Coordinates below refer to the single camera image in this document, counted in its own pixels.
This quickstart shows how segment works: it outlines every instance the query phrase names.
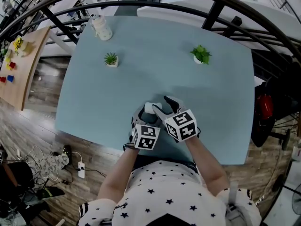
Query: wooden floor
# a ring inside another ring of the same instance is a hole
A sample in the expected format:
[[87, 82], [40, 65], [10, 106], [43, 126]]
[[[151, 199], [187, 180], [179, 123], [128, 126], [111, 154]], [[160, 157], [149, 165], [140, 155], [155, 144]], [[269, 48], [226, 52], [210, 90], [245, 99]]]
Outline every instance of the wooden floor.
[[[57, 104], [67, 63], [68, 60], [39, 63], [31, 87], [31, 101], [50, 105]], [[36, 145], [44, 154], [49, 154], [53, 151], [60, 152], [63, 145], [69, 144], [74, 151], [82, 155], [87, 168], [97, 169], [108, 174], [122, 154], [121, 151], [57, 131], [54, 124], [55, 113], [41, 113], [26, 109], [22, 112], [15, 111], [8, 103], [0, 100], [0, 142], [8, 151], [11, 160], [17, 159], [17, 149], [24, 156]], [[275, 194], [270, 192], [270, 188], [277, 176], [286, 171], [293, 145], [297, 139], [294, 134], [291, 134], [289, 146], [284, 152], [280, 150], [278, 140], [272, 137], [269, 137], [261, 148], [257, 148], [250, 142], [244, 165], [224, 167], [231, 180], [238, 181], [240, 187], [253, 191], [254, 200], [262, 196], [264, 192], [266, 193], [265, 200], [259, 205], [262, 215], [266, 213], [273, 201]], [[38, 149], [34, 150], [34, 154], [37, 158], [42, 156]], [[73, 164], [77, 165], [79, 160], [80, 157], [73, 154]], [[41, 214], [52, 225], [62, 218], [66, 220], [64, 225], [75, 225], [78, 220], [79, 205], [94, 200], [103, 182], [103, 177], [95, 171], [86, 171], [85, 179], [81, 179], [72, 166], [68, 166], [67, 169], [73, 175], [73, 182], [69, 186], [63, 183], [57, 184], [56, 186], [63, 189], [66, 194], [48, 199], [47, 203], [51, 208], [51, 213], [42, 212]], [[70, 174], [65, 170], [60, 171], [59, 179], [56, 182], [63, 179], [71, 181]], [[56, 182], [49, 181], [48, 186]], [[35, 220], [32, 225], [40, 226], [41, 221]]]

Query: blue tabletop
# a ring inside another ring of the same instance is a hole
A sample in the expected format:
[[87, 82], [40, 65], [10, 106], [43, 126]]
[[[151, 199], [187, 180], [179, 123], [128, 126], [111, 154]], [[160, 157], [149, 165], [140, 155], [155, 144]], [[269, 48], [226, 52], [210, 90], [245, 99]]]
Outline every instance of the blue tabletop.
[[[55, 127], [115, 149], [128, 142], [131, 117], [146, 101], [180, 98], [201, 129], [200, 138], [221, 164], [244, 164], [250, 142], [253, 62], [249, 48], [216, 33], [181, 23], [135, 17], [106, 18], [113, 37], [85, 27], [69, 63]], [[198, 65], [189, 53], [201, 44], [213, 55]], [[119, 67], [107, 67], [108, 52]], [[161, 130], [150, 155], [191, 160], [184, 143]]]

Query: white cube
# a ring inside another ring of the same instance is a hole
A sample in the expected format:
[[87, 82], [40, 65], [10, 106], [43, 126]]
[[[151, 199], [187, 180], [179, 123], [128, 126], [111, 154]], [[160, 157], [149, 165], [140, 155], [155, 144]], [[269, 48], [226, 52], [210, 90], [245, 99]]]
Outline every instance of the white cube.
[[135, 148], [153, 150], [159, 137], [160, 128], [136, 124], [134, 130]]
[[198, 134], [197, 120], [191, 110], [178, 113], [164, 122], [169, 135], [179, 142]]

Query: white star print shirt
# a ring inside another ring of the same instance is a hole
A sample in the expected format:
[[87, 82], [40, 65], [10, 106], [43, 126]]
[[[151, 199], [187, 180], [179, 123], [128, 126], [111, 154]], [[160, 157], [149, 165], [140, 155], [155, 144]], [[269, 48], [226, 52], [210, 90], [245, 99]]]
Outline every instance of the white star print shirt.
[[[200, 176], [185, 165], [156, 161], [132, 172], [119, 203], [98, 199], [80, 206], [79, 226], [146, 226], [159, 222], [177, 225], [225, 226], [229, 189], [214, 197]], [[235, 207], [258, 226], [261, 216], [251, 192], [238, 189]]]

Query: power strip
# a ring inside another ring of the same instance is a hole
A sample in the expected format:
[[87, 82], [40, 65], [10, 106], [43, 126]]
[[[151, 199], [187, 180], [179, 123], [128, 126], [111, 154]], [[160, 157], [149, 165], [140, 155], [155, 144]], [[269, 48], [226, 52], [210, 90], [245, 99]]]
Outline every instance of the power strip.
[[79, 177], [80, 178], [85, 178], [85, 164], [83, 163], [83, 162], [81, 162], [81, 161], [79, 161]]

